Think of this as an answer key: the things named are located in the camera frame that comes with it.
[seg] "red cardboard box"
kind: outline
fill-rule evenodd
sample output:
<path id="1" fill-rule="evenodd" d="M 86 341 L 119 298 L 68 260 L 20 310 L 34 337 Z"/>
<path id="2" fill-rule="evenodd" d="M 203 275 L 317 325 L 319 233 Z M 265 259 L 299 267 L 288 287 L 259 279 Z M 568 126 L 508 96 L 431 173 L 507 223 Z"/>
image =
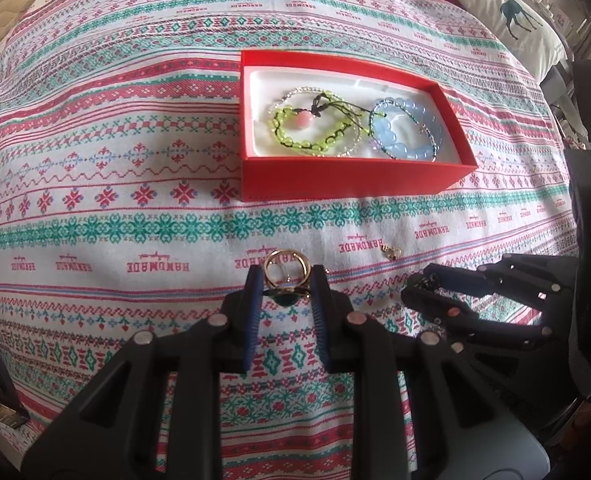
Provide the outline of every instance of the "red cardboard box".
<path id="1" fill-rule="evenodd" d="M 241 70 L 242 200 L 245 202 L 435 194 L 477 169 L 466 135 L 438 83 L 375 63 L 282 50 L 243 51 Z M 285 79 L 291 77 L 295 82 L 289 86 Z M 272 141 L 275 153 L 279 153 L 275 155 L 266 142 L 262 146 L 258 144 L 260 130 L 268 131 L 263 123 L 268 124 L 268 108 L 275 101 L 294 86 L 326 89 L 325 83 L 344 84 L 352 92 L 363 91 L 358 88 L 360 85 L 364 91 L 386 94 L 414 90 L 418 91 L 418 99 L 431 99 L 450 136 L 450 148 L 447 146 L 445 152 L 450 150 L 451 162 L 441 162 L 440 158 L 435 162 L 420 162 L 374 156 L 289 156 L 291 151 Z"/>

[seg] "patterned tablecloth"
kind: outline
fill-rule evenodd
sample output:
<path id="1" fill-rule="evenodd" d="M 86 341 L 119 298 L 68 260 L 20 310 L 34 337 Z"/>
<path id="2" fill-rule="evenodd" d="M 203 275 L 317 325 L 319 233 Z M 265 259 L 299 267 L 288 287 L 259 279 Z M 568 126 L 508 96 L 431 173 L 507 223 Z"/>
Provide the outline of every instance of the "patterned tablecloth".
<path id="1" fill-rule="evenodd" d="M 437 196 L 241 203 L 244 48 L 355 57 L 439 81 L 479 170 Z M 527 71 L 441 0 L 33 8 L 0 50 L 0 353 L 32 420 L 0 431 L 26 450 L 133 333 L 186 330 L 271 248 L 302 250 L 357 309 L 417 332 L 397 291 L 427 263 L 574 249 L 561 147 Z M 403 257 L 387 261 L 381 243 Z M 532 318 L 498 298 L 475 307 Z M 226 478 L 347 476 L 352 380 L 322 370 L 306 302 L 264 302 L 252 370 L 223 378 L 221 399 Z"/>

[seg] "beaded bracelet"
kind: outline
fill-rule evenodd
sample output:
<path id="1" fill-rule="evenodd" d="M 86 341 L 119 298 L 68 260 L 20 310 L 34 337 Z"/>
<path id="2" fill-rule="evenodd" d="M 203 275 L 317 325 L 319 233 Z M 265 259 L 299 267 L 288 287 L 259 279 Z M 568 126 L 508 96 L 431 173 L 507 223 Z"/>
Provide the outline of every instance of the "beaded bracelet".
<path id="1" fill-rule="evenodd" d="M 431 144 L 422 146 L 415 150 L 410 150 L 403 142 L 399 142 L 396 134 L 391 130 L 391 123 L 386 118 L 386 110 L 401 110 L 408 115 L 411 120 L 418 125 L 419 133 L 429 137 Z M 418 120 L 408 110 L 407 102 L 404 99 L 392 99 L 387 97 L 375 103 L 373 110 L 369 114 L 370 136 L 376 143 L 376 149 L 380 149 L 394 160 L 430 160 L 435 162 L 439 150 L 435 137 L 426 124 L 420 124 Z"/>
<path id="2" fill-rule="evenodd" d="M 293 108 L 291 105 L 282 106 L 294 95 L 308 93 L 317 95 L 314 99 L 313 105 L 311 106 L 311 110 L 306 110 L 304 108 Z M 322 98 L 325 98 L 328 101 L 324 105 L 320 105 Z M 332 129 L 330 129 L 326 134 L 324 134 L 323 137 L 321 137 L 320 140 L 303 140 L 301 142 L 297 142 L 290 136 L 287 136 L 286 129 L 284 127 L 284 123 L 287 120 L 293 119 L 299 127 L 305 128 L 315 117 L 320 116 L 320 112 L 322 110 L 330 107 L 338 109 L 340 112 L 342 112 L 344 118 L 339 120 Z M 329 148 L 335 145 L 338 140 L 343 139 L 345 133 L 347 133 L 347 131 L 350 129 L 353 129 L 354 131 L 354 139 L 349 142 L 349 145 L 342 152 L 335 156 L 352 155 L 352 153 L 357 148 L 361 129 L 359 120 L 352 118 L 352 116 L 355 116 L 356 118 L 359 117 L 359 115 L 353 111 L 352 108 L 350 108 L 350 105 L 345 103 L 345 101 L 343 101 L 340 97 L 328 90 L 308 86 L 298 87 L 291 90 L 282 99 L 280 99 L 280 101 L 273 104 L 269 109 L 270 126 L 277 142 L 286 148 L 293 148 L 294 150 L 299 150 L 300 152 L 314 156 L 327 156 L 326 153 L 328 152 Z"/>

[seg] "gold ring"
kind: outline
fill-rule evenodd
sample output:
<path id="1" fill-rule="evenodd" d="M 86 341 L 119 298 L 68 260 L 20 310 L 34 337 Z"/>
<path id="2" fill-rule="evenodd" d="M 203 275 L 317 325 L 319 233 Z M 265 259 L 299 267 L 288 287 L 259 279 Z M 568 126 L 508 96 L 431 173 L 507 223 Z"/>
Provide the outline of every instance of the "gold ring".
<path id="1" fill-rule="evenodd" d="M 295 249 L 278 249 L 269 254 L 269 256 L 267 256 L 264 260 L 264 280 L 266 284 L 271 288 L 282 288 L 277 283 L 275 283 L 268 275 L 268 266 L 273 262 L 273 260 L 275 260 L 275 258 L 280 256 L 281 254 L 289 254 L 290 256 L 294 256 L 295 259 L 298 260 L 298 262 L 302 266 L 302 271 L 304 273 L 303 278 L 295 284 L 290 283 L 289 288 L 297 288 L 308 282 L 311 276 L 311 263 L 309 261 L 309 258 L 304 256 L 304 254 L 302 254 L 300 251 L 296 251 Z"/>

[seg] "metal pin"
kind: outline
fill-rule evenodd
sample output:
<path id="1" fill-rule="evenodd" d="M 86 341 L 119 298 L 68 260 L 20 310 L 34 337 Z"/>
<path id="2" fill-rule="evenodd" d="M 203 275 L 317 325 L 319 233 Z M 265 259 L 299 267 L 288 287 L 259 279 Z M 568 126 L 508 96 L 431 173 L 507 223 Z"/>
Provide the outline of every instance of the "metal pin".
<path id="1" fill-rule="evenodd" d="M 349 312 L 347 314 L 347 321 L 352 325 L 363 325 L 367 322 L 367 314 L 363 312 Z"/>
<path id="2" fill-rule="evenodd" d="M 211 326 L 224 326 L 228 320 L 229 318 L 226 317 L 226 314 L 216 312 L 215 314 L 211 314 L 211 316 L 209 316 L 208 322 Z"/>
<path id="3" fill-rule="evenodd" d="M 137 345 L 147 345 L 153 341 L 153 334 L 148 330 L 140 330 L 133 336 L 133 341 Z"/>
<path id="4" fill-rule="evenodd" d="M 428 346 L 435 346 L 440 342 L 440 336 L 431 331 L 422 332 L 422 335 L 419 338 L 422 343 Z"/>

